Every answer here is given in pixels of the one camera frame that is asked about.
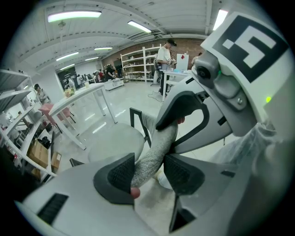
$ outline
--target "man in white shirt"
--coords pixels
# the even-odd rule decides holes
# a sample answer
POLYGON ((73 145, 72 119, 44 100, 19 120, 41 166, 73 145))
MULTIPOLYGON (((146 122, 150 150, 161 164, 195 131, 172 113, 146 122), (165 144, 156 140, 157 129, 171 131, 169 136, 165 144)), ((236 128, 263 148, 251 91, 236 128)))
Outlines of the man in white shirt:
POLYGON ((77 84, 78 84, 78 89, 81 88, 81 79, 80 79, 80 75, 77 75, 77 84))
POLYGON ((163 71, 169 70, 170 65, 175 64, 175 61, 171 59, 170 50, 172 47, 176 47, 176 46, 177 46, 177 44, 175 43, 175 41, 173 39, 168 39, 166 41, 165 45, 162 46, 158 50, 158 57, 157 57, 158 68, 160 69, 161 74, 162 74, 161 88, 160 88, 161 95, 163 95, 163 86, 164 86, 164 73, 163 73, 163 71))

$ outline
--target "person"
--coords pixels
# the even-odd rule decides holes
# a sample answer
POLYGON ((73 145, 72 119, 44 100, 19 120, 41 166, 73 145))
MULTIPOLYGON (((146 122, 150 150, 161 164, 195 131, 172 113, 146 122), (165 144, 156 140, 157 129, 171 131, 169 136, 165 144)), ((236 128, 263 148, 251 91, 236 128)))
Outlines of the person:
POLYGON ((94 71, 92 78, 94 79, 95 83, 99 82, 98 71, 94 71))
POLYGON ((195 60, 196 60, 198 57, 200 57, 202 54, 203 54, 203 53, 199 53, 199 55, 197 55, 196 57, 194 57, 194 58, 192 59, 192 61, 191 61, 191 64, 194 65, 195 60))
POLYGON ((163 87, 164 87, 164 72, 170 69, 171 65, 175 65, 176 61, 171 59, 170 50, 172 47, 176 47, 177 44, 173 39, 168 39, 164 46, 160 47, 158 50, 158 68, 161 71, 162 79, 161 79, 161 87, 159 92, 163 95, 163 87))
POLYGON ((45 91, 40 88, 39 84, 35 84, 34 89, 36 90, 37 96, 38 96, 40 102, 42 103, 42 105, 44 105, 45 103, 51 103, 50 98, 45 93, 45 91))
POLYGON ((116 67, 116 69, 117 69, 117 73, 118 73, 118 78, 122 78, 122 66, 118 65, 116 67))
POLYGON ((72 78, 69 78, 69 86, 71 89, 73 89, 74 91, 76 90, 76 86, 75 86, 75 83, 73 81, 72 78))
POLYGON ((100 72, 99 72, 99 76, 100 76, 100 80, 102 80, 102 81, 103 81, 105 77, 104 77, 104 75, 103 75, 103 73, 102 73, 101 69, 100 69, 100 72))
POLYGON ((109 79, 114 79, 115 76, 113 75, 113 72, 115 71, 114 70, 114 67, 111 65, 111 64, 108 64, 105 66, 106 68, 106 79, 105 81, 108 81, 109 79))
POLYGON ((78 84, 78 89, 81 88, 82 82, 81 82, 81 79, 80 79, 80 75, 77 75, 77 84, 78 84))

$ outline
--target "white cloth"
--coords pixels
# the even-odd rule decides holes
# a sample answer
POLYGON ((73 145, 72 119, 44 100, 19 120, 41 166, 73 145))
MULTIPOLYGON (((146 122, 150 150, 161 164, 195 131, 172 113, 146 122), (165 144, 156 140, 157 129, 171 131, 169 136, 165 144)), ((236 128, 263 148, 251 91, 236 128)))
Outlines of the white cloth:
POLYGON ((43 91, 43 89, 41 89, 40 92, 37 93, 37 96, 42 105, 44 105, 45 103, 51 103, 50 99, 48 98, 48 95, 45 93, 45 91, 43 91))
MULTIPOLYGON (((165 47, 160 47, 158 50, 158 57, 157 60, 168 61, 171 59, 170 51, 165 47)), ((162 70, 166 71, 168 69, 167 64, 162 64, 162 70)))
POLYGON ((76 90, 76 86, 75 86, 75 83, 72 79, 69 79, 69 86, 70 88, 72 88, 74 91, 76 90))
POLYGON ((11 132, 10 132, 10 138, 12 140, 18 138, 18 136, 19 136, 19 132, 17 130, 15 130, 15 129, 11 130, 11 132))

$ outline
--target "gray floor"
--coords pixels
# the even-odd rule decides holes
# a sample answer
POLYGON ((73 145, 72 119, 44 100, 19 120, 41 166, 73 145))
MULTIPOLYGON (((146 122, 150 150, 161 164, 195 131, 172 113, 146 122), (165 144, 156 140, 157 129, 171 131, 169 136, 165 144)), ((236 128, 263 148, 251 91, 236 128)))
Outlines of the gray floor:
MULTIPOLYGON (((130 107, 157 116, 162 105, 162 103, 159 102, 162 96, 153 93, 153 91, 157 92, 158 90, 159 86, 157 85, 150 87, 149 83, 129 82, 123 87, 107 92, 118 123, 130 125, 130 107)), ((101 151, 97 153, 97 159, 104 159, 111 155, 120 154, 122 153, 122 149, 118 147, 132 145, 134 143, 133 140, 124 140, 124 138, 120 138, 120 136, 113 137, 110 135, 110 129, 116 124, 112 121, 110 113, 104 103, 103 107, 105 108, 106 116, 102 116, 93 95, 88 95, 80 99, 70 107, 71 112, 75 114, 74 119, 76 124, 73 125, 80 133, 78 139, 86 145, 87 149, 83 151, 73 142, 69 141, 66 136, 57 135, 54 142, 54 150, 62 154, 58 173, 71 168, 69 162, 70 158, 88 163, 88 153, 94 145, 99 145, 99 143, 97 143, 98 140, 109 140, 109 143, 107 142, 107 145, 101 147, 101 151)), ((179 126, 177 138, 191 131, 194 127, 199 125, 202 120, 203 115, 200 111, 195 111, 192 115, 186 117, 185 122, 179 126)), ((135 128, 143 134, 140 121, 137 118, 135 120, 135 128)), ((236 137, 230 135, 226 138, 225 142, 228 143, 234 139, 236 139, 236 137)), ((223 141, 221 140, 198 150, 185 153, 184 155, 190 158, 207 160, 222 146, 223 141)), ((148 149, 149 146, 146 142, 142 154, 148 149)), ((161 187, 153 178, 140 189, 141 196, 135 201, 135 211, 159 235, 167 234, 173 210, 174 193, 161 187)))

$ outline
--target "metal shelving unit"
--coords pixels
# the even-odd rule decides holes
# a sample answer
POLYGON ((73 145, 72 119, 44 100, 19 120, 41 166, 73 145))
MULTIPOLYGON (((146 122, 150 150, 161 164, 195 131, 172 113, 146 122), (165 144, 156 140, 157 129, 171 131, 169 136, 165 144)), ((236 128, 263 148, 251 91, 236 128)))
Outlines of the metal shelving unit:
MULTIPOLYGON (((29 78, 31 85, 33 86, 31 77, 25 74, 17 73, 14 71, 6 71, 6 70, 0 70, 0 93, 3 93, 0 95, 0 112, 5 111, 14 105, 21 103, 21 101, 31 92, 33 91, 32 89, 26 89, 26 90, 20 90, 20 91, 12 91, 11 90, 16 90, 17 87, 25 80, 29 78)), ((35 168, 43 171, 46 173, 46 175, 50 176, 56 176, 51 171, 51 162, 48 163, 47 168, 43 168, 33 160, 31 160, 27 156, 27 151, 30 147, 30 144, 32 142, 32 139, 38 130, 40 124, 41 124, 41 119, 34 124, 34 126, 30 129, 29 133, 25 137, 22 145, 20 148, 18 148, 13 141, 9 138, 9 134, 14 130, 17 125, 28 115, 28 113, 33 109, 34 107, 29 107, 27 108, 22 114, 20 114, 8 127, 6 130, 0 129, 0 135, 2 137, 2 140, 4 143, 9 146, 12 150, 15 151, 15 154, 18 156, 18 159, 21 161, 24 159, 25 161, 29 162, 32 166, 35 168)))
POLYGON ((147 82, 147 80, 149 80, 150 82, 151 80, 153 80, 152 78, 147 78, 147 74, 149 74, 152 71, 151 66, 153 66, 152 60, 154 59, 154 55, 151 53, 157 52, 160 47, 161 47, 161 44, 159 47, 150 47, 150 48, 143 47, 142 50, 134 51, 124 55, 121 54, 123 73, 126 74, 127 76, 129 75, 128 77, 129 80, 136 80, 136 81, 144 80, 145 82, 147 82), (142 61, 143 63, 140 62, 137 65, 130 64, 131 62, 134 62, 134 61, 142 61), (143 70, 133 70, 134 67, 139 67, 139 69, 140 67, 142 67, 143 70))

